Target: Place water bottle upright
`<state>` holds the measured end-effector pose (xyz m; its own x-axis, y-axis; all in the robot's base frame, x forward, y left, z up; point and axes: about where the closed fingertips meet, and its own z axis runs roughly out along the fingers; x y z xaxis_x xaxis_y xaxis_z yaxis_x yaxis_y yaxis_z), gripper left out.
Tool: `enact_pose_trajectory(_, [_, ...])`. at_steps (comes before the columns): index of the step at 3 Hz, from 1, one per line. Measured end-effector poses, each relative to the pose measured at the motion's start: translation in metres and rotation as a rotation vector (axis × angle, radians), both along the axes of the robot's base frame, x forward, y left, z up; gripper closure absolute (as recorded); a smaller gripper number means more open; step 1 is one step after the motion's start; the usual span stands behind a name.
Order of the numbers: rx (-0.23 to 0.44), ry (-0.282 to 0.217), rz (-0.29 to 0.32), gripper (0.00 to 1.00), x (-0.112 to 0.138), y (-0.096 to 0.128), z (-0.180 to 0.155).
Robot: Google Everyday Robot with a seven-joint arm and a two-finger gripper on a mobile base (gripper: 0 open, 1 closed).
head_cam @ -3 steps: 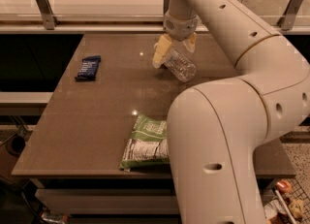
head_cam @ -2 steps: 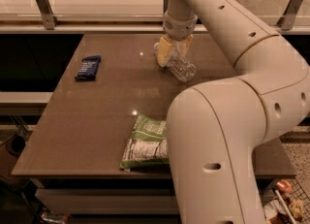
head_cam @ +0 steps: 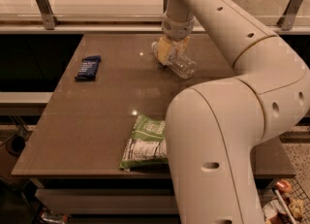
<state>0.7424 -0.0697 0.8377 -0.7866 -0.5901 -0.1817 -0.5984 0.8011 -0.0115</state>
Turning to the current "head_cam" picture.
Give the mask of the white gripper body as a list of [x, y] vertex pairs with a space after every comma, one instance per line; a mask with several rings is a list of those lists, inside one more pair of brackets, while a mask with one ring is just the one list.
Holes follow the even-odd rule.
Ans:
[[175, 20], [167, 13], [163, 14], [162, 30], [173, 41], [181, 41], [191, 34], [194, 28], [194, 16], [192, 13], [181, 20]]

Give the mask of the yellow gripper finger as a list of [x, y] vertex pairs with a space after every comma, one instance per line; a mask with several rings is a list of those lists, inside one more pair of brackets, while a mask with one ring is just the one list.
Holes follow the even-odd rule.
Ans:
[[178, 41], [176, 43], [176, 48], [178, 53], [184, 53], [186, 51], [186, 48], [189, 45], [190, 37], [187, 36], [184, 39]]
[[176, 45], [175, 41], [168, 36], [163, 36], [159, 39], [157, 47], [157, 59], [163, 65], [170, 65], [172, 58], [175, 56]]

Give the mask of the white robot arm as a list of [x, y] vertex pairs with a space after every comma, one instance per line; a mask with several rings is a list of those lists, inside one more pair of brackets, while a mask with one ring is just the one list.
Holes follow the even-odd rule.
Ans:
[[181, 224], [264, 224], [254, 146], [288, 131], [310, 108], [310, 71], [276, 33], [232, 0], [176, 0], [232, 66], [231, 78], [188, 87], [166, 116], [170, 175]]

